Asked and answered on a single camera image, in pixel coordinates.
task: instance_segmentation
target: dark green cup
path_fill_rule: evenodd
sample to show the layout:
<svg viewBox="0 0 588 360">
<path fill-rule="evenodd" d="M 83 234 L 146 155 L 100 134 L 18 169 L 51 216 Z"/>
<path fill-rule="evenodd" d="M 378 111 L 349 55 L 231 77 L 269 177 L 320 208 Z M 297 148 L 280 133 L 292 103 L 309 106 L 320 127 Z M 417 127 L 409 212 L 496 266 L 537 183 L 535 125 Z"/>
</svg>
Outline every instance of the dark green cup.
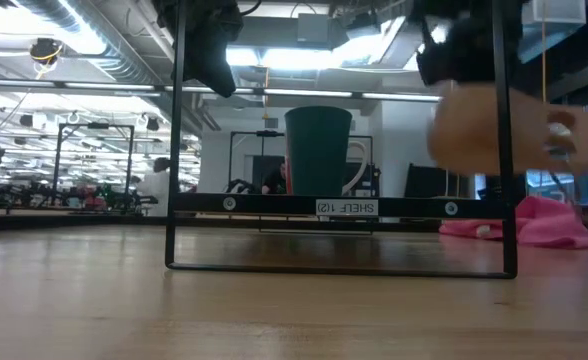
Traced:
<svg viewBox="0 0 588 360">
<path fill-rule="evenodd" d="M 287 127 L 288 183 L 293 195 L 338 197 L 349 191 L 365 172 L 368 150 L 349 141 L 352 114 L 329 106 L 309 106 L 285 114 Z M 348 147 L 363 152 L 356 177 L 347 185 Z"/>
</svg>

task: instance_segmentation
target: ceiling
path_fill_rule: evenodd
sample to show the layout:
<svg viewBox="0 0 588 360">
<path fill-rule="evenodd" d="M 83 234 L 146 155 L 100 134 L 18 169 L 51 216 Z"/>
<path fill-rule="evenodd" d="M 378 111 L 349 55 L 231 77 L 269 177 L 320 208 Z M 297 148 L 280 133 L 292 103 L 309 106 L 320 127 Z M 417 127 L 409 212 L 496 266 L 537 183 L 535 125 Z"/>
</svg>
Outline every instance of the ceiling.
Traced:
<svg viewBox="0 0 588 360">
<path fill-rule="evenodd" d="M 44 3 L 51 4 L 57 1 L 47 0 Z M 80 0 L 68 1 L 70 4 L 84 3 Z M 138 72 L 149 75 L 146 75 L 146 79 L 149 81 L 157 84 L 171 83 L 173 69 L 171 44 L 173 39 L 166 30 L 160 29 L 155 24 L 157 15 L 150 0 L 89 0 L 85 3 L 88 8 L 87 12 L 79 13 L 79 16 L 88 15 L 87 26 L 90 29 L 100 27 L 102 32 L 99 35 L 110 36 L 110 46 L 113 50 L 115 49 L 112 53 L 107 57 L 105 57 L 106 54 L 96 53 L 91 53 L 92 55 L 88 56 L 88 53 L 81 50 L 89 46 L 88 44 L 91 45 L 91 41 L 81 39 L 83 41 L 79 42 L 78 37 L 62 37 L 60 26 L 53 22 L 44 22 L 43 18 L 35 17 L 29 12 L 26 14 L 25 9 L 0 8 L 0 78 L 34 79 L 42 67 L 35 65 L 27 55 L 27 51 L 34 44 L 36 38 L 51 37 L 62 38 L 67 46 L 61 53 L 56 68 L 41 74 L 46 80 L 113 82 L 116 78 L 114 73 L 109 69 L 106 70 L 109 67 L 109 56 L 123 53 L 131 58 L 127 64 L 134 64 L 139 69 Z M 131 3 L 138 4 L 141 12 L 133 11 Z M 384 27 L 389 31 L 386 32 L 384 29 L 383 34 L 368 38 L 366 41 L 348 42 L 338 50 L 331 52 L 333 61 L 336 60 L 336 56 L 340 57 L 343 65 L 338 68 L 336 66 L 326 68 L 318 63 L 306 67 L 307 65 L 303 65 L 304 60 L 311 55 L 309 52 L 300 53 L 285 59 L 289 60 L 290 65 L 271 66 L 269 70 L 262 66 L 233 66 L 236 83 L 238 86 L 244 87 L 269 86 L 271 88 L 301 90 L 435 94 L 438 89 L 424 87 L 416 71 L 403 70 L 411 62 L 416 49 L 422 44 L 417 30 L 404 22 L 403 3 L 404 1 L 375 1 L 374 4 L 379 10 L 379 21 L 385 23 Z M 241 10 L 251 7 L 253 4 L 253 1 L 239 1 Z M 309 44 L 299 42 L 299 15 L 314 12 L 331 15 L 336 19 L 335 22 L 339 24 L 339 28 L 343 28 L 353 19 L 355 14 L 368 9 L 369 2 L 359 0 L 313 0 L 309 4 L 300 3 L 298 5 L 291 1 L 266 1 L 256 13 L 245 18 L 245 27 L 238 41 L 231 44 L 230 49 L 233 51 L 249 50 L 258 59 L 258 62 L 262 63 L 269 57 L 271 50 L 308 47 Z M 148 23 L 151 22 L 147 28 L 144 26 L 144 18 Z M 434 23 L 433 28 L 437 29 L 438 25 L 438 23 Z M 344 36 L 344 31 L 342 33 L 339 31 L 337 34 L 331 33 L 330 43 L 335 40 L 334 38 L 340 38 L 341 34 Z M 47 114 L 43 120 L 44 127 L 36 129 L 21 126 L 19 124 L 21 114 L 9 118 L 7 116 L 8 111 L 21 101 L 25 93 L 0 89 L 0 124 L 8 118 L 0 130 L 0 147 L 16 150 L 13 151 L 12 159 L 22 163 L 34 159 L 38 151 L 47 154 L 42 156 L 46 159 L 56 146 L 55 139 L 52 141 L 42 137 L 29 138 L 28 145 L 17 145 L 11 136 L 56 135 L 56 121 L 67 119 L 71 114 L 80 114 L 80 123 L 100 120 L 112 124 L 135 126 L 135 136 L 139 141 L 135 143 L 134 152 L 136 153 L 136 163 L 141 164 L 135 167 L 135 171 L 149 171 L 149 165 L 155 156 L 168 154 L 169 122 L 166 119 L 169 119 L 171 109 L 168 111 L 160 100 L 109 93 L 101 93 L 102 96 L 83 95 L 87 95 L 87 92 L 57 91 L 55 94 L 28 95 L 20 106 L 21 111 L 26 114 Z M 186 145 L 189 146 L 184 151 L 182 158 L 183 179 L 186 182 L 194 183 L 194 179 L 197 180 L 199 176 L 198 167 L 193 164 L 199 162 L 200 145 L 198 141 L 195 141 L 196 138 L 190 134 L 200 137 L 202 132 L 207 131 L 236 131 L 252 128 L 260 130 L 264 128 L 261 116 L 265 113 L 264 108 L 267 108 L 268 113 L 281 117 L 291 108 L 306 105 L 337 106 L 349 109 L 366 119 L 375 108 L 376 102 L 372 100 L 249 95 L 223 99 L 213 95 L 185 94 L 183 101 L 185 114 L 183 123 L 185 126 L 182 137 Z M 159 118 L 160 129 L 158 132 L 150 132 L 146 129 L 145 122 L 150 117 Z M 230 121 L 231 118 L 237 118 L 239 121 Z M 71 136 L 64 143 L 64 150 L 110 153 L 122 153 L 127 150 L 127 142 L 118 140 L 119 137 L 123 138 L 124 134 L 117 129 L 78 131 L 88 139 L 100 137 L 103 146 L 88 148 L 88 144 L 83 143 L 80 137 L 77 139 L 77 137 Z M 30 150 L 30 152 L 21 153 L 19 150 Z M 114 170 L 113 173 L 124 171 L 124 164 L 122 161 L 117 161 L 119 159 L 111 159 L 108 155 L 101 156 L 110 162 L 109 168 Z M 79 159 L 78 156 L 72 154 L 65 160 L 72 162 L 69 165 L 69 171 L 74 173 L 78 170 L 76 167 L 86 165 L 85 163 L 81 165 L 74 163 Z M 49 162 L 45 161 L 45 164 L 39 165 L 41 169 L 45 169 L 41 173 L 47 171 L 47 174 L 42 174 L 43 178 L 47 178 L 51 174 L 52 169 L 48 164 Z M 97 166 L 93 170 L 94 172 L 90 171 L 89 173 L 95 175 L 100 173 L 101 166 Z"/>
</svg>

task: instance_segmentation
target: wooden table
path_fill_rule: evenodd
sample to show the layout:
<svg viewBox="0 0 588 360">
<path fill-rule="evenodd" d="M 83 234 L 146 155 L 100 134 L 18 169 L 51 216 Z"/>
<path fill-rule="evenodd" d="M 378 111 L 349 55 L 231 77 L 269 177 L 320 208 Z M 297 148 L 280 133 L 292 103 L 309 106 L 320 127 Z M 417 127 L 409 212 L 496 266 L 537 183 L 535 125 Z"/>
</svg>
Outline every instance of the wooden table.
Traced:
<svg viewBox="0 0 588 360">
<path fill-rule="evenodd" d="M 0 360 L 588 359 L 588 250 L 521 248 L 515 281 L 171 272 L 164 233 L 0 232 Z M 497 243 L 427 234 L 179 228 L 177 257 L 500 267 Z"/>
</svg>

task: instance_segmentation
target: black metal frame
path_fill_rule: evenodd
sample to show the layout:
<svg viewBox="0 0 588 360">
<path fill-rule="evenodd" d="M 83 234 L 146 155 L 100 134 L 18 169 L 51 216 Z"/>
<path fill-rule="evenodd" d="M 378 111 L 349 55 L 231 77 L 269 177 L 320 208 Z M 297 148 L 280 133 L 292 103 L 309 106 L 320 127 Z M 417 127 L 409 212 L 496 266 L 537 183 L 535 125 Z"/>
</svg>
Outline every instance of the black metal frame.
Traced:
<svg viewBox="0 0 588 360">
<path fill-rule="evenodd" d="M 65 141 L 70 135 L 63 137 L 63 130 L 66 127 L 74 127 L 75 131 L 78 128 L 86 127 L 88 129 L 109 129 L 109 128 L 121 128 L 121 129 L 129 129 L 130 130 L 130 139 L 129 139 L 129 152 L 127 156 L 127 178 L 125 179 L 125 204 L 123 206 L 123 211 L 127 212 L 130 203 L 130 178 L 132 177 L 132 152 L 134 151 L 134 131 L 135 128 L 133 125 L 110 125 L 110 124 L 103 124 L 103 123 L 89 123 L 89 124 L 68 124 L 63 123 L 58 125 L 58 138 L 56 140 L 56 160 L 54 161 L 54 179 L 52 180 L 52 193 L 56 193 L 56 189 L 58 187 L 58 177 L 59 177 L 59 170 L 61 166 L 61 148 L 63 146 L 63 141 Z"/>
<path fill-rule="evenodd" d="M 474 201 L 450 199 L 378 199 L 381 217 L 440 218 L 440 219 L 503 219 L 503 272 L 471 273 L 440 271 L 403 271 L 349 268 L 307 268 L 275 266 L 237 266 L 184 264 L 175 261 L 176 211 L 216 212 L 231 214 L 300 214 L 316 215 L 316 200 L 300 196 L 259 196 L 230 194 L 178 195 L 178 164 L 181 131 L 182 79 L 184 73 L 185 30 L 187 19 L 179 16 L 176 34 L 176 58 L 174 62 L 174 93 L 170 157 L 170 194 L 166 223 L 165 265 L 173 270 L 233 271 L 254 273 L 295 273 L 332 275 L 414 276 L 447 278 L 513 279 L 517 275 L 516 221 L 514 213 L 514 171 L 512 164 L 512 140 L 510 120 L 509 84 L 505 59 L 505 0 L 492 0 L 494 30 L 494 54 L 496 93 L 498 100 L 498 140 L 503 185 L 503 201 Z M 187 12 L 187 1 L 178 1 L 178 14 Z"/>
</svg>

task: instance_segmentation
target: pink cloth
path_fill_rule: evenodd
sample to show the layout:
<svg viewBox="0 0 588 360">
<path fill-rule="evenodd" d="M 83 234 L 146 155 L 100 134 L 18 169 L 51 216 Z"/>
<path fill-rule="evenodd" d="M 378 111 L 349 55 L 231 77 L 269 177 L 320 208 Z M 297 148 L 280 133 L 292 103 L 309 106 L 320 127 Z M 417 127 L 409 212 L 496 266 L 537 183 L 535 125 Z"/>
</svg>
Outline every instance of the pink cloth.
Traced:
<svg viewBox="0 0 588 360">
<path fill-rule="evenodd" d="M 459 220 L 445 222 L 439 232 L 445 235 L 500 240 L 500 220 Z M 556 200 L 529 196 L 516 207 L 518 243 L 545 248 L 586 249 L 588 229 L 574 209 Z"/>
</svg>

